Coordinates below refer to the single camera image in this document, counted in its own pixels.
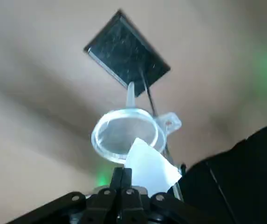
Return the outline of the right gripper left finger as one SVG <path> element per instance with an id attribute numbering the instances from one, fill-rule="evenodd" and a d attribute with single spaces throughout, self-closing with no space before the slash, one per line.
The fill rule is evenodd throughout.
<path id="1" fill-rule="evenodd" d="M 104 224 L 113 210 L 121 187 L 123 168 L 115 168 L 108 187 L 86 197 L 79 191 L 67 193 L 38 207 L 10 224 Z"/>

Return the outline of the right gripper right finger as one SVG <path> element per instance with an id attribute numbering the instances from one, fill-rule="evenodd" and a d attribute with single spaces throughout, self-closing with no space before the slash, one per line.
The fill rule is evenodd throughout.
<path id="1" fill-rule="evenodd" d="M 159 192 L 152 197 L 141 194 L 131 185 L 132 169 L 123 169 L 124 224 L 216 224 L 217 219 Z"/>

